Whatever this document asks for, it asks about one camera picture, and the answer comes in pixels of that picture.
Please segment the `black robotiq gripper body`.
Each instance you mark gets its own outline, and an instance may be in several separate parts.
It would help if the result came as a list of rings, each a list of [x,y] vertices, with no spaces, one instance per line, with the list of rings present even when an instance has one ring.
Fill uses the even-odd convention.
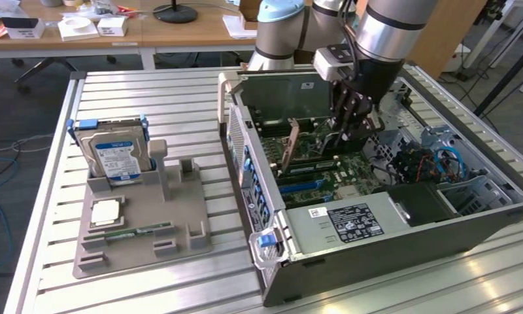
[[[373,103],[378,105],[390,90],[402,66],[403,60],[397,62],[359,60],[355,74],[351,79],[347,79],[347,85],[355,92],[369,96]]]

